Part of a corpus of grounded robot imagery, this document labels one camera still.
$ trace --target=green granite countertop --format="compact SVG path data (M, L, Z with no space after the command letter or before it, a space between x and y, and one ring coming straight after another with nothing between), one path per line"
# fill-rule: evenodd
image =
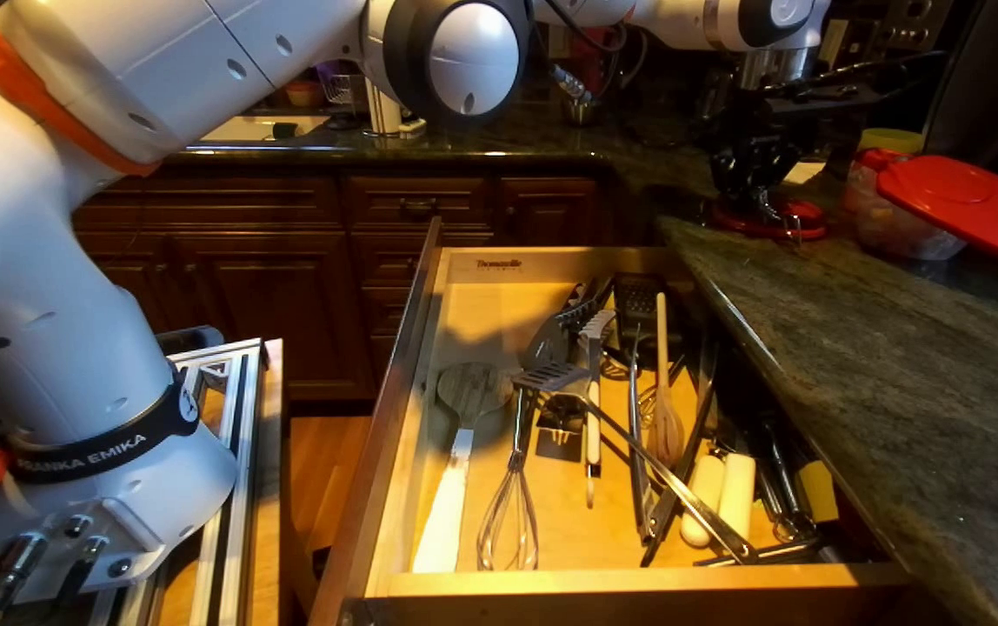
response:
M689 198L711 198L711 169L677 137L627 120L573 127L536 111L463 137L317 127L270 147L190 147L183 155L610 165L876 540L960 624L998 624L998 261L960 254L945 267L904 267L843 232L767 245L707 231L685 213Z

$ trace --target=plastic container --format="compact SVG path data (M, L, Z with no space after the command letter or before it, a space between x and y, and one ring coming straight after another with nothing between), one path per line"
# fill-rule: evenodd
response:
M847 165L844 221L852 241L871 254L939 265L955 258L962 241L876 195L876 169L919 151L919 132L867 127L862 151Z

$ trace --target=utensil handle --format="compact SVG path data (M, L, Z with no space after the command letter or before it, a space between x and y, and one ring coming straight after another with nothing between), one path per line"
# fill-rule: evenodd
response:
M415 556L415 573L454 569L470 447L472 447L472 432L459 428L452 442L452 460L441 469L439 488L435 488L435 502L430 502L424 534Z

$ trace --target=wooden cabinet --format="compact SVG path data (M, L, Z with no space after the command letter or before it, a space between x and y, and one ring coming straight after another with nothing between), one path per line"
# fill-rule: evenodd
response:
M372 402L428 232L441 245L632 245L587 166L169 159L77 213L153 331L285 337L291 402Z

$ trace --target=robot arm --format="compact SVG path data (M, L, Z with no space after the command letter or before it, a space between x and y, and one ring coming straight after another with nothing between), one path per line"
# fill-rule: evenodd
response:
M493 115L531 22L677 50L794 50L824 0L6 0L0 2L0 482L6 600L145 576L233 488L136 298L71 219L314 59L361 56L419 115Z

